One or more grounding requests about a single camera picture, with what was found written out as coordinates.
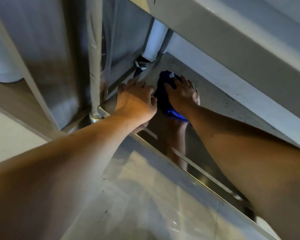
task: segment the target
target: floor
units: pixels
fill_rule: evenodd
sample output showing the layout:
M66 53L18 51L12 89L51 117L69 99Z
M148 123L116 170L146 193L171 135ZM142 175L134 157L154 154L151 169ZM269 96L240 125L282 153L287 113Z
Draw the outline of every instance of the floor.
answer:
M0 161L44 143L0 112ZM176 170L127 137L63 239L274 239Z

